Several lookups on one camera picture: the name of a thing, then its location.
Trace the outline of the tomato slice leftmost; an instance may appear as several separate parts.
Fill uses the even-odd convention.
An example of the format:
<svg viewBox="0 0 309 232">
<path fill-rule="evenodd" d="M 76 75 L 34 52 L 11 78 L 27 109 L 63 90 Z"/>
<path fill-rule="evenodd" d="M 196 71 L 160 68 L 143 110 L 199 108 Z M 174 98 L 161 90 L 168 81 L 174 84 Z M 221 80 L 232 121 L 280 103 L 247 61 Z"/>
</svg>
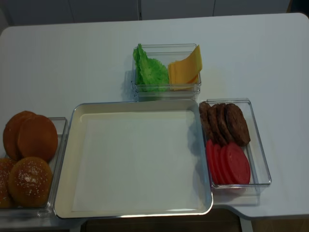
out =
<svg viewBox="0 0 309 232">
<path fill-rule="evenodd" d="M 213 146 L 213 142 L 211 139 L 209 139 L 206 142 L 206 153 L 207 153 L 207 160 L 208 160 L 208 165 L 209 165 L 209 170 L 211 172 L 211 177 L 212 177 L 212 181 L 215 184 L 218 184 L 218 179 L 215 173 L 215 166 L 214 166 L 214 146 Z"/>
</svg>

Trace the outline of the tomato slice rightmost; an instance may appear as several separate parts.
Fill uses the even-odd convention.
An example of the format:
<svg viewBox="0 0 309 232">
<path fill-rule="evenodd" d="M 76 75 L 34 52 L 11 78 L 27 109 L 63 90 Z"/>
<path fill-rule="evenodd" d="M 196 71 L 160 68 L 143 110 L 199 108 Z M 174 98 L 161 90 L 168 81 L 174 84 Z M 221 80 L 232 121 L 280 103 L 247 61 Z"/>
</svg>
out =
<svg viewBox="0 0 309 232">
<path fill-rule="evenodd" d="M 231 179 L 235 184 L 249 184 L 251 170 L 247 157 L 242 148 L 236 143 L 226 146 L 226 165 Z"/>
</svg>

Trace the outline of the brown patty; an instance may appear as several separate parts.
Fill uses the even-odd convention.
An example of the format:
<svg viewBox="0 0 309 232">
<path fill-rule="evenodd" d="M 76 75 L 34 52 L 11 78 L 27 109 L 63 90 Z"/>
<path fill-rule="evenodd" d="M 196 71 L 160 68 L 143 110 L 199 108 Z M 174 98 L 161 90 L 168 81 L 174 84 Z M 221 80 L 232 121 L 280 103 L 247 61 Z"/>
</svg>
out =
<svg viewBox="0 0 309 232">
<path fill-rule="evenodd" d="M 203 130 L 208 137 L 208 139 L 212 140 L 214 144 L 216 144 L 216 138 L 211 130 L 211 125 L 208 120 L 208 109 L 210 108 L 210 105 L 203 101 L 199 104 L 199 113 L 200 113 L 200 121 L 203 127 Z"/>
<path fill-rule="evenodd" d="M 247 122 L 241 109 L 233 103 L 227 104 L 225 106 L 225 119 L 235 143 L 241 147 L 246 146 L 251 139 Z"/>
<path fill-rule="evenodd" d="M 220 146 L 225 146 L 225 145 L 227 145 L 227 141 L 224 138 L 224 136 L 221 134 L 221 131 L 219 129 L 218 122 L 217 122 L 217 115 L 216 115 L 217 106 L 218 106 L 218 104 L 215 104 L 207 110 L 208 120 L 209 120 L 209 124 L 211 126 L 211 131 L 213 133 L 213 136 L 214 136 L 217 144 L 219 144 Z"/>
<path fill-rule="evenodd" d="M 217 123 L 220 130 L 220 133 L 225 138 L 227 143 L 235 142 L 233 136 L 231 135 L 225 118 L 225 103 L 218 104 L 216 107 L 216 117 L 217 117 Z"/>
</svg>

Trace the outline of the stacked yellow cheese slices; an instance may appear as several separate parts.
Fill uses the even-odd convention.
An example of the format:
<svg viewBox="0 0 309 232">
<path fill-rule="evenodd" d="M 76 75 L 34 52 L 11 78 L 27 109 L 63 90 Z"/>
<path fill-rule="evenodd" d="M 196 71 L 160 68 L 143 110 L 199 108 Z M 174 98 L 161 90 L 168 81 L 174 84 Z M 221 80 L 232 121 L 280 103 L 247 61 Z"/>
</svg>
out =
<svg viewBox="0 0 309 232">
<path fill-rule="evenodd" d="M 200 70 L 190 61 L 176 61 L 168 65 L 169 83 L 179 90 L 184 85 L 196 84 Z"/>
</svg>

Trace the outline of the bun front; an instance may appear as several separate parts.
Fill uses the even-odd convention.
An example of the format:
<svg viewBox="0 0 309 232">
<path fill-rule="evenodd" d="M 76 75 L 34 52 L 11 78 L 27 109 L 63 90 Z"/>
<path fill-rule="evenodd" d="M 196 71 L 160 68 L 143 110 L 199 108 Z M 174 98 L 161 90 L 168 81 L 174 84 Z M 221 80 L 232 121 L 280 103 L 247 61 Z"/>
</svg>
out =
<svg viewBox="0 0 309 232">
<path fill-rule="evenodd" d="M 36 115 L 22 123 L 17 147 L 23 158 L 38 157 L 49 162 L 54 157 L 57 146 L 57 131 L 49 118 Z"/>
</svg>

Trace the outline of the sesame top bun right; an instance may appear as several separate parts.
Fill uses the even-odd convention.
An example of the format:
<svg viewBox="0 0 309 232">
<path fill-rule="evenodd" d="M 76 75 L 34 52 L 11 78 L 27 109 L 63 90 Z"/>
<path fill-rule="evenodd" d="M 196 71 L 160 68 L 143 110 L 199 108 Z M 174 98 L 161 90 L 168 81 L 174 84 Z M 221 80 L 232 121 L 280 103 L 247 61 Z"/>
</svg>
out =
<svg viewBox="0 0 309 232">
<path fill-rule="evenodd" d="M 19 206 L 41 207 L 47 203 L 52 179 L 46 161 L 39 157 L 23 158 L 10 171 L 8 191 Z"/>
</svg>

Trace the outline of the bottom bun back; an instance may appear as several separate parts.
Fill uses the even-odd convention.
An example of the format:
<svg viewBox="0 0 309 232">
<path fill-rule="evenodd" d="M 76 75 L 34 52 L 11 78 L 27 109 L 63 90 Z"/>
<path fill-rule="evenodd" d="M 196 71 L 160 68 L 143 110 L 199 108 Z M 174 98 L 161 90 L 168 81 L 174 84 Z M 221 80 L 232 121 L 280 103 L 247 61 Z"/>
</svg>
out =
<svg viewBox="0 0 309 232">
<path fill-rule="evenodd" d="M 22 111 L 14 115 L 6 124 L 3 131 L 3 145 L 6 154 L 13 160 L 20 160 L 21 154 L 17 147 L 17 137 L 23 122 L 36 116 L 34 112 Z"/>
</svg>

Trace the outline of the brown patty leftmost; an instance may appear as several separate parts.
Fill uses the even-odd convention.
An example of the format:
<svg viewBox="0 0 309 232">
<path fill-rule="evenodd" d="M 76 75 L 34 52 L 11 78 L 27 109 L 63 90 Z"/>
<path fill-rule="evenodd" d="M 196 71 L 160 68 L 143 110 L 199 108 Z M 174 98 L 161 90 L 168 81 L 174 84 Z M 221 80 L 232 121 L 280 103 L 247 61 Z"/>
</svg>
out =
<svg viewBox="0 0 309 232">
<path fill-rule="evenodd" d="M 199 104 L 199 113 L 200 113 L 200 121 L 203 127 L 203 130 L 208 137 L 208 139 L 212 140 L 214 144 L 216 144 L 216 138 L 211 130 L 211 125 L 208 120 L 208 109 L 210 108 L 210 105 L 203 101 Z"/>
</svg>

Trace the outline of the brown patty rightmost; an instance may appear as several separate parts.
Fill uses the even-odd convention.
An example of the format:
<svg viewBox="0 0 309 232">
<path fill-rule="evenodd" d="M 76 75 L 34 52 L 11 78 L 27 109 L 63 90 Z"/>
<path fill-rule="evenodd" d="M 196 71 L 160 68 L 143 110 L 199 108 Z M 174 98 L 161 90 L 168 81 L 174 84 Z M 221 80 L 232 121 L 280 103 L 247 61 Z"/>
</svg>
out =
<svg viewBox="0 0 309 232">
<path fill-rule="evenodd" d="M 235 143 L 241 147 L 246 146 L 251 139 L 247 122 L 241 109 L 233 103 L 227 104 L 225 106 L 225 119 Z"/>
</svg>

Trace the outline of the tomato slice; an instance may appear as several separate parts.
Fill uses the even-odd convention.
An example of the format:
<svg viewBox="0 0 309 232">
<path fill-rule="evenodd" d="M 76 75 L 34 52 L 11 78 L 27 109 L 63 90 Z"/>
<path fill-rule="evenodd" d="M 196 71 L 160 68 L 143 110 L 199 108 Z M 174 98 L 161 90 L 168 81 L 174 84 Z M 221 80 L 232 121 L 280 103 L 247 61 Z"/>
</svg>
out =
<svg viewBox="0 0 309 232">
<path fill-rule="evenodd" d="M 213 163 L 214 163 L 214 171 L 217 178 L 217 185 L 225 184 L 225 179 L 221 171 L 221 162 L 219 161 L 221 153 L 221 147 L 218 144 L 214 145 L 213 148 Z"/>
<path fill-rule="evenodd" d="M 209 139 L 206 142 L 206 153 L 207 153 L 207 160 L 208 160 L 208 165 L 209 165 L 209 170 L 211 172 L 211 177 L 212 177 L 212 181 L 215 184 L 218 184 L 218 179 L 215 173 L 215 166 L 214 166 L 214 146 L 213 146 L 213 142 L 211 139 Z"/>
<path fill-rule="evenodd" d="M 222 147 L 221 152 L 220 152 L 220 167 L 221 167 L 221 173 L 224 179 L 224 185 L 232 185 L 234 184 L 234 180 L 231 177 L 230 171 L 227 168 L 226 164 L 226 150 L 227 150 L 227 145 Z"/>
<path fill-rule="evenodd" d="M 236 143 L 226 146 L 226 165 L 231 179 L 235 184 L 249 184 L 251 170 L 247 157 L 242 148 Z"/>
</svg>

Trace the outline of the upright yellow cheese slice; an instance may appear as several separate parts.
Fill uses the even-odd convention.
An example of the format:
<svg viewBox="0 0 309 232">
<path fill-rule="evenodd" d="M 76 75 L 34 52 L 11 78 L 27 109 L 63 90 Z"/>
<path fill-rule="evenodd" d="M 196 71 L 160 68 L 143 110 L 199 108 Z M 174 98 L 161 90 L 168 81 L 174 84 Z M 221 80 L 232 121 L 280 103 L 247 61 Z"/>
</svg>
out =
<svg viewBox="0 0 309 232">
<path fill-rule="evenodd" d="M 200 46 L 198 45 L 193 50 L 193 52 L 187 58 L 185 58 L 183 60 L 195 63 L 197 69 L 199 69 L 201 71 L 202 70 L 202 58 L 201 58 Z"/>
</svg>

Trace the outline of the clear patty tomato container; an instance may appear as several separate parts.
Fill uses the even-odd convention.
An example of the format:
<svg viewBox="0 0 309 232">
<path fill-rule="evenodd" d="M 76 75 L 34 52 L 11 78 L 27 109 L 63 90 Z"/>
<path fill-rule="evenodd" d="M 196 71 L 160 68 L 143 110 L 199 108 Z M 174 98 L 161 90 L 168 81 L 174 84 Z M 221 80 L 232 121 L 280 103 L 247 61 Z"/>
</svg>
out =
<svg viewBox="0 0 309 232">
<path fill-rule="evenodd" d="M 219 100 L 206 100 L 206 102 L 210 105 L 210 107 L 215 104 L 221 104 L 221 103 L 225 103 L 226 105 L 229 103 L 233 103 L 237 105 L 243 112 L 244 118 L 247 122 L 251 139 L 251 141 L 246 146 L 244 147 L 240 146 L 245 156 L 247 157 L 250 165 L 251 178 L 249 184 L 217 185 L 213 183 L 211 172 L 209 170 L 211 178 L 211 187 L 213 192 L 220 195 L 247 195 L 247 196 L 259 195 L 265 188 L 271 185 L 272 180 L 267 165 L 265 153 L 263 150 L 263 146 L 261 143 L 257 124 L 255 121 L 251 102 L 248 99 L 219 99 Z M 206 142 L 208 140 L 209 139 L 205 134 L 205 147 Z"/>
</svg>

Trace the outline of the sesame top bun left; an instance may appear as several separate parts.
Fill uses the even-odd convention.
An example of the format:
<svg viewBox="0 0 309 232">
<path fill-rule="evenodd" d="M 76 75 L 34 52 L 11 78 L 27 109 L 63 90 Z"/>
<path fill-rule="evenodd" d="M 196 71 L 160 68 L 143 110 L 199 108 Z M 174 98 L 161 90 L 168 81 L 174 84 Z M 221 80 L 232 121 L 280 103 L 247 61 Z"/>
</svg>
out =
<svg viewBox="0 0 309 232">
<path fill-rule="evenodd" d="M 13 200 L 8 192 L 8 178 L 16 161 L 10 158 L 0 159 L 0 207 L 10 208 Z"/>
</svg>

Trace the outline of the white metal serving tray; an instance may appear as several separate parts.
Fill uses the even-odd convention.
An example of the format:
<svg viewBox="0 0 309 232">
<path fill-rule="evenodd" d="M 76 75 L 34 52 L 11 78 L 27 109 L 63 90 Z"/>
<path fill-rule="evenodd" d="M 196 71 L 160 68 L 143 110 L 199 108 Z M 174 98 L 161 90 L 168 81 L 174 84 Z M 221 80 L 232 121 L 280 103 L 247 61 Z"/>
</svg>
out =
<svg viewBox="0 0 309 232">
<path fill-rule="evenodd" d="M 58 217 L 204 215 L 212 205 L 195 101 L 74 109 L 54 204 Z"/>
</svg>

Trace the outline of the clear lettuce cheese container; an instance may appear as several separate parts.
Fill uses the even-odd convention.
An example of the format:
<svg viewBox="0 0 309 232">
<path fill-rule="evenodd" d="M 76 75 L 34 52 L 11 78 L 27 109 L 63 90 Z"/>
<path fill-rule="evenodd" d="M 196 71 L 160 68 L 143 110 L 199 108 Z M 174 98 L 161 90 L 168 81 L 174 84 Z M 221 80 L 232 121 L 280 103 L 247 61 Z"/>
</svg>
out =
<svg viewBox="0 0 309 232">
<path fill-rule="evenodd" d="M 155 44 L 140 45 L 148 58 L 160 62 L 166 68 L 168 64 L 179 59 L 184 59 L 196 48 L 195 44 Z M 177 100 L 177 99 L 197 99 L 200 93 L 201 79 L 197 79 L 189 84 L 171 84 L 157 81 L 154 84 L 145 84 L 138 74 L 135 60 L 132 61 L 131 88 L 137 101 L 157 101 L 157 100 Z"/>
</svg>

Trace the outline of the sesame bun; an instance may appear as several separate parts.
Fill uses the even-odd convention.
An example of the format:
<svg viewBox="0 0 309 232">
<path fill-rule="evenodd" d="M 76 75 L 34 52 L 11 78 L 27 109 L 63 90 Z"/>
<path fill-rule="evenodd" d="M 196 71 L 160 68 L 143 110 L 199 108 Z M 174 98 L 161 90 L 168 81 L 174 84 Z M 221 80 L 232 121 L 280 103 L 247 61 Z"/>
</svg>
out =
<svg viewBox="0 0 309 232">
<path fill-rule="evenodd" d="M 47 203 L 52 179 L 46 161 L 39 157 L 23 158 L 10 171 L 8 191 L 19 206 L 41 207 Z"/>
<path fill-rule="evenodd" d="M 16 161 L 10 158 L 0 159 L 0 207 L 10 208 L 13 200 L 8 192 L 8 178 Z"/>
</svg>

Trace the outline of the clear bun container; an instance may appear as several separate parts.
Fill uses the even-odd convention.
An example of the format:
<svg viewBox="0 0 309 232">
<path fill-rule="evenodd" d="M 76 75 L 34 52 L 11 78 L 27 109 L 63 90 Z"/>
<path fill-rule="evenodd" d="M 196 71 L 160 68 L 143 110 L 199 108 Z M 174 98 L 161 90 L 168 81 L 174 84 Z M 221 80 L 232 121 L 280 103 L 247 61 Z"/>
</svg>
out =
<svg viewBox="0 0 309 232">
<path fill-rule="evenodd" d="M 67 144 L 69 127 L 68 120 L 65 117 L 51 117 L 50 120 L 53 122 L 58 135 L 58 147 L 54 157 L 49 161 L 53 178 L 51 182 L 51 188 L 49 191 L 49 197 L 45 204 L 40 207 L 21 207 L 16 203 L 9 208 L 2 208 L 0 210 L 0 216 L 3 218 L 8 217 L 47 217 L 54 213 L 54 203 L 56 198 L 56 192 L 58 182 L 61 173 L 61 167 L 64 157 L 64 152 Z"/>
</svg>

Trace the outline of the green lettuce leaf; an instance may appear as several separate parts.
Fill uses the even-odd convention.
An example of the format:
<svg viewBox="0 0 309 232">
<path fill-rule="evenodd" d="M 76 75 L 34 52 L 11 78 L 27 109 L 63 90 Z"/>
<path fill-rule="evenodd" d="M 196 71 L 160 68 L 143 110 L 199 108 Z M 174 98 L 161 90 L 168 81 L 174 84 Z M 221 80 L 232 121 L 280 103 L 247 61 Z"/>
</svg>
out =
<svg viewBox="0 0 309 232">
<path fill-rule="evenodd" d="M 157 59 L 148 58 L 139 43 L 133 51 L 140 92 L 164 92 L 169 84 L 167 68 Z"/>
</svg>

